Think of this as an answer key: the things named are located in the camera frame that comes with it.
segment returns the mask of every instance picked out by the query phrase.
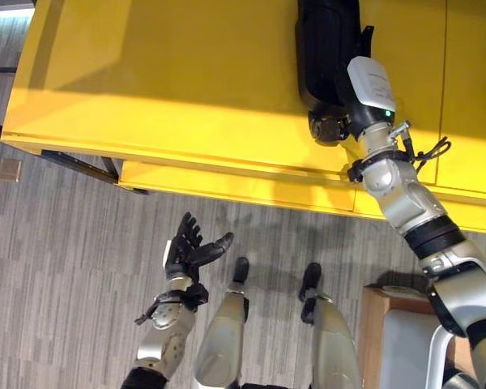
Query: cable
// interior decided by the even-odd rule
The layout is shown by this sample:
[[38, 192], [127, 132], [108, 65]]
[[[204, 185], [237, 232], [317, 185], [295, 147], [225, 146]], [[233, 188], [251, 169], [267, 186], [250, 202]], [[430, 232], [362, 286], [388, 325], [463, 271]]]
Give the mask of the cable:
[[448, 140], [448, 137], [444, 136], [436, 143], [436, 145], [429, 152], [418, 152], [418, 155], [414, 157], [413, 162], [420, 161], [420, 164], [416, 168], [416, 172], [419, 173], [421, 168], [430, 160], [442, 156], [450, 150], [452, 143]]

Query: yellow tabletop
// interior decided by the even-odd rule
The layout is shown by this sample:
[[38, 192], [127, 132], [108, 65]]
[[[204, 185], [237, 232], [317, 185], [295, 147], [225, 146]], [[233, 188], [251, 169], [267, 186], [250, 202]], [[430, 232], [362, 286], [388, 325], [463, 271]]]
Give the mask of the yellow tabletop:
[[[486, 231], [463, 206], [486, 211], [486, 1], [360, 6], [416, 148], [454, 143], [421, 181]], [[120, 157], [124, 186], [379, 217], [345, 178], [354, 141], [309, 136], [296, 13], [295, 0], [39, 0], [1, 141]]]

